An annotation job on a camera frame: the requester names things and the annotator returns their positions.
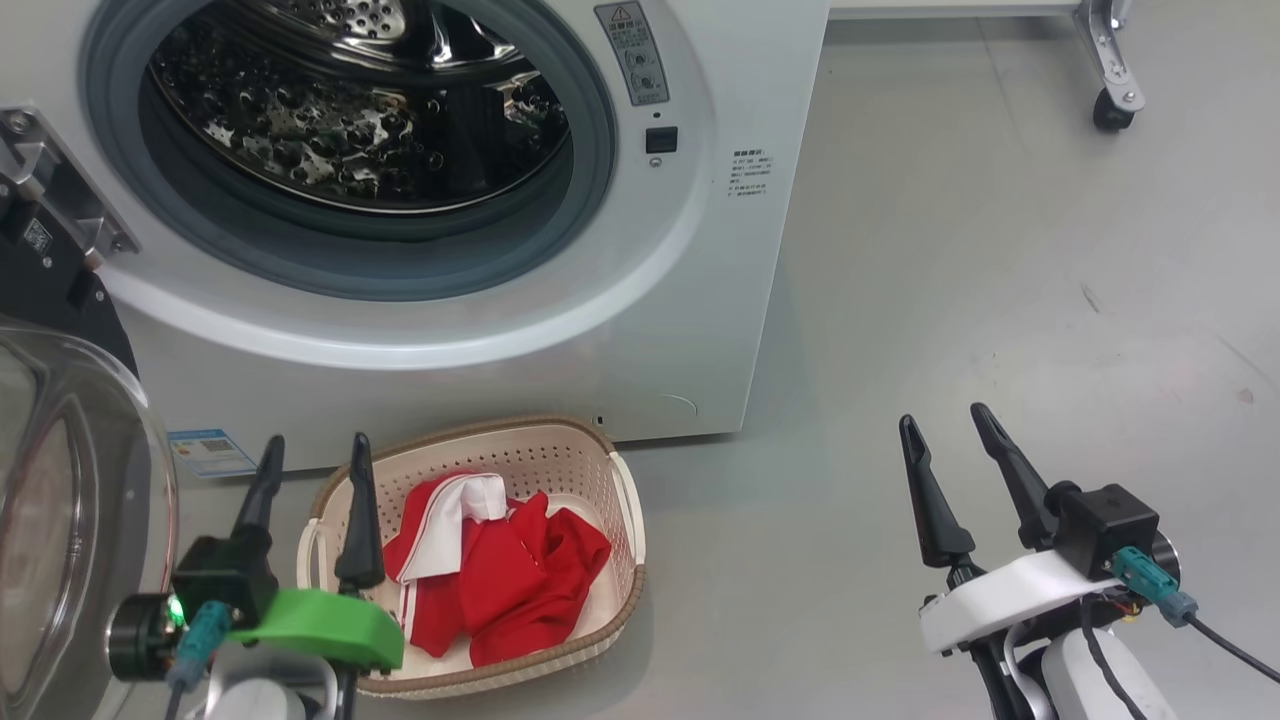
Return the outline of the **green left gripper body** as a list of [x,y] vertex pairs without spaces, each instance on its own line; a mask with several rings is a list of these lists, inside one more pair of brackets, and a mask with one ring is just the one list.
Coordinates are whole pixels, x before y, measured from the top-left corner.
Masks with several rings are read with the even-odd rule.
[[399,625],[375,603],[284,589],[259,625],[239,630],[218,601],[187,618],[175,592],[129,596],[108,624],[108,665],[122,682],[196,683],[227,642],[288,650],[358,674],[387,674],[404,660]]

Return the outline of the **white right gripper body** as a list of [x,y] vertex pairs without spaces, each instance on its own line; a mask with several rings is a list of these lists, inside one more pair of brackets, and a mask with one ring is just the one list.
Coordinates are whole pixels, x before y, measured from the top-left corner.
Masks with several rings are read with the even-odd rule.
[[1091,593],[1123,588],[1123,580],[1087,556],[1085,542],[1033,553],[957,584],[919,611],[924,647],[957,650]]

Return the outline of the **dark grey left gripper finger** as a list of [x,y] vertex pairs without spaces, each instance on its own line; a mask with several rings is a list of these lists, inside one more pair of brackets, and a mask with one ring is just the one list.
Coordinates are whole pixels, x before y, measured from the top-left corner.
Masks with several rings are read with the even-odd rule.
[[241,505],[232,529],[232,541],[238,546],[270,546],[273,502],[284,477],[285,438],[273,436],[262,452],[259,469]]
[[371,591],[385,580],[378,486],[372,471],[371,443],[365,433],[355,434],[351,462],[348,529],[335,561],[339,591]]

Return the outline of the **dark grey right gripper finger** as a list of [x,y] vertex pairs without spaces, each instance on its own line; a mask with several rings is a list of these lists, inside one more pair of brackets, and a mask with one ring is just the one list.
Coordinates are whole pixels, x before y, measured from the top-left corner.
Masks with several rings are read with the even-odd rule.
[[1059,519],[1044,506],[1047,484],[986,404],[973,404],[970,415],[987,455],[996,461],[1004,478],[1018,515],[1021,546],[1051,550]]
[[920,427],[910,415],[899,421],[908,488],[922,561],[927,568],[957,568],[969,562],[975,542],[954,515],[932,471],[932,455]]

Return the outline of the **red and white garment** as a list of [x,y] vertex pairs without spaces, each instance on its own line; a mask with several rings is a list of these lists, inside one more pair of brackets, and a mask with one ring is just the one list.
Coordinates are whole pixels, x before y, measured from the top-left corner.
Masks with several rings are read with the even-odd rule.
[[567,641],[605,568],[611,542],[547,493],[511,498],[493,473],[415,486],[383,546],[407,642],[442,659],[460,638],[476,667]]

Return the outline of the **beige perforated laundry basket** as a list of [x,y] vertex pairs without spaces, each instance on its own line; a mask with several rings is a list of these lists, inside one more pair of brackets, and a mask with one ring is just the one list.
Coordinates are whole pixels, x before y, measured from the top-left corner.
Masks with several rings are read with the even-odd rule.
[[566,416],[489,421],[428,436],[372,455],[381,536],[399,525],[410,491],[448,471],[493,471],[511,498],[548,495],[552,510],[570,509],[612,543],[567,641],[490,667],[471,665],[465,644],[442,659],[406,650],[389,676],[358,683],[364,696],[426,701],[477,694],[585,664],[608,651],[634,615],[646,579],[646,537],[637,489],[626,461],[595,428]]

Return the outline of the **white front-load washing machine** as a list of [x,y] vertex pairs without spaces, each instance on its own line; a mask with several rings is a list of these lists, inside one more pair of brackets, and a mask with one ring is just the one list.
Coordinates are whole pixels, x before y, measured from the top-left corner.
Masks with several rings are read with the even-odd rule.
[[[257,461],[346,461],[470,421],[563,414],[608,439],[742,425],[829,0],[639,0],[669,101],[632,106],[593,8],[440,0],[512,42],[570,145],[498,197],[346,211],[239,173],[148,61],[212,0],[0,0],[0,105],[32,106],[133,249],[100,275],[163,423]],[[736,150],[768,192],[727,196]]]

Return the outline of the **steel perforated washing drum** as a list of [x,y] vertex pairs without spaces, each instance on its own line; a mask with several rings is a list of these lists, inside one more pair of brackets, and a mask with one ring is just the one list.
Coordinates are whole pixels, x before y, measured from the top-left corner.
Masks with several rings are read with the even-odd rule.
[[165,36],[148,73],[239,173],[346,211],[468,208],[570,145],[541,72],[440,0],[212,0]]

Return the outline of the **blue energy label sticker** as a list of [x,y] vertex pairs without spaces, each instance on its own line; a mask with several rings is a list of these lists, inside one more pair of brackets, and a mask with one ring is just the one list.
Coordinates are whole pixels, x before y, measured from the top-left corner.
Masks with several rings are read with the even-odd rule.
[[175,459],[196,477],[242,477],[257,470],[257,462],[221,429],[170,432],[168,441]]

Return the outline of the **black caster wheel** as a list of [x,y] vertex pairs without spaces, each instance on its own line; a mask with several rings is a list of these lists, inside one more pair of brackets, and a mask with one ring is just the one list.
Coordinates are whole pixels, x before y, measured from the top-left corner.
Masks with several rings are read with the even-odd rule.
[[1094,128],[1103,133],[1117,133],[1132,127],[1137,114],[1115,104],[1107,90],[1100,91],[1092,110]]

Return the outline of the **small printed text label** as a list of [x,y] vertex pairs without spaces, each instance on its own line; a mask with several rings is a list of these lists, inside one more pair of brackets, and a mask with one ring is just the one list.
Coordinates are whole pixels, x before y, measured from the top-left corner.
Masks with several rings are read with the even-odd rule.
[[764,149],[736,150],[730,164],[727,196],[745,199],[768,192],[773,158]]

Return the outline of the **white cart with metal leg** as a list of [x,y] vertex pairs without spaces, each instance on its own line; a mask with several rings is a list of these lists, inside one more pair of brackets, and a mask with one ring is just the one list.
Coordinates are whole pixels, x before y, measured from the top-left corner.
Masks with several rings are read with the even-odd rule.
[[1135,114],[1146,108],[1116,32],[1126,24],[1132,0],[829,0],[833,20],[915,20],[934,18],[1024,18],[1065,15],[1073,19],[1115,104]]

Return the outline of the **grey warning label sticker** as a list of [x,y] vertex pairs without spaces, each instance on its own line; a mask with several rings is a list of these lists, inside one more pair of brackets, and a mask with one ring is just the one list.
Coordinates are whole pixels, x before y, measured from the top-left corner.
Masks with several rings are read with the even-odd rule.
[[652,26],[639,0],[593,8],[623,76],[632,106],[669,101],[669,87]]

